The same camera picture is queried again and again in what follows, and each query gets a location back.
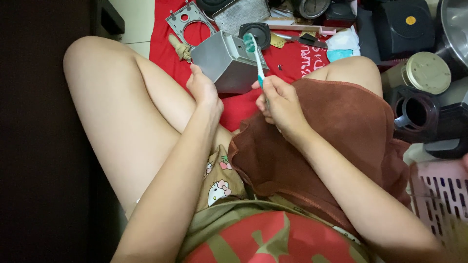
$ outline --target stainless steel pot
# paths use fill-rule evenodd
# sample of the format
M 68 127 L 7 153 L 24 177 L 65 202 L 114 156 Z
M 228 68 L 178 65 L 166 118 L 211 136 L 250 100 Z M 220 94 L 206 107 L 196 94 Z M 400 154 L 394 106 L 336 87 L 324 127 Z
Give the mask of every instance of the stainless steel pot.
M 437 51 L 452 72 L 452 81 L 468 76 L 468 1 L 440 0 Z

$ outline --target thigh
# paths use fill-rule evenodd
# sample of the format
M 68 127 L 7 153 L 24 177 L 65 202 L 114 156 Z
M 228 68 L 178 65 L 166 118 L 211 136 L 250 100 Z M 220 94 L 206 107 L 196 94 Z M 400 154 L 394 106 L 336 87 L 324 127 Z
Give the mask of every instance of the thigh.
M 337 60 L 309 73 L 304 78 L 350 82 L 361 85 L 379 97 L 383 97 L 379 69 L 372 60 L 362 56 Z
M 124 209 L 152 181 L 183 132 L 195 101 L 130 48 L 85 37 L 64 57 L 66 80 L 93 150 Z M 214 144 L 229 144 L 219 128 Z

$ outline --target brown cloth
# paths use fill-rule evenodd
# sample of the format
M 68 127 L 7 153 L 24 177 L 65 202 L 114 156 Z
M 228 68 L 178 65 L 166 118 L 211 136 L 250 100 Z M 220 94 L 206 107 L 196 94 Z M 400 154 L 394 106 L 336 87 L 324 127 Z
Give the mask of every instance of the brown cloth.
M 405 189 L 409 144 L 393 138 L 390 106 L 360 85 L 301 79 L 292 84 L 310 126 L 376 184 L 409 207 Z M 358 236 L 343 210 L 301 153 L 258 112 L 241 122 L 229 161 L 260 197 L 278 193 Z

